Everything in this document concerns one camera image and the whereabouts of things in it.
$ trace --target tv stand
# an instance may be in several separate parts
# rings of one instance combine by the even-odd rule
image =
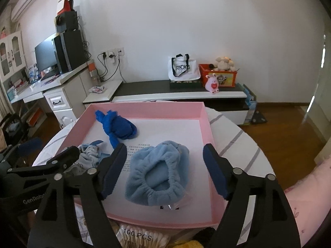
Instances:
[[[114,90],[112,93],[90,95],[83,101],[87,108],[91,103],[104,102],[129,102],[129,101],[203,101],[206,107],[221,112],[237,125],[244,123],[248,112],[245,103],[246,94],[239,86],[234,88],[220,88],[220,92],[211,94],[205,88],[170,88],[169,80],[144,81],[133,83],[122,83],[118,80],[110,80],[104,85],[107,90]]]

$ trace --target pink box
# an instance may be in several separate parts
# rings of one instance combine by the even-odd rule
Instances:
[[[214,145],[208,116],[203,103],[195,102],[152,102],[152,103],[98,103],[91,104],[59,148],[78,146],[94,140],[107,142],[105,153],[112,147],[102,124],[95,120],[95,111],[106,113],[117,111],[138,128],[138,136],[122,141],[128,148],[152,145],[173,140],[184,144],[190,150],[190,185],[188,194],[192,198],[188,205],[179,210],[161,210],[159,206],[141,206],[124,198],[125,180],[128,173],[122,170],[114,191],[103,205],[109,218],[129,224],[157,228],[202,228],[220,222],[225,210],[224,199],[217,194],[203,162],[202,148],[205,144]]]

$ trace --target speaker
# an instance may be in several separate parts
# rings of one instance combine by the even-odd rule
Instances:
[[[57,33],[78,30],[78,17],[76,11],[65,11],[55,17]]]

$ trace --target pink blanket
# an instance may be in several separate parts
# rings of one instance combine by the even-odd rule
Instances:
[[[318,230],[331,209],[331,159],[285,190],[297,222],[301,247]]]

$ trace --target light blue cloth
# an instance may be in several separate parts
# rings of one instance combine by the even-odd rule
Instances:
[[[133,203],[154,206],[178,202],[188,183],[189,150],[165,141],[135,152],[125,198]]]
[[[82,175],[89,168],[96,168],[102,159],[109,157],[110,154],[101,152],[101,147],[98,146],[101,143],[102,140],[97,140],[90,144],[79,145],[79,158],[64,171],[65,176]]]

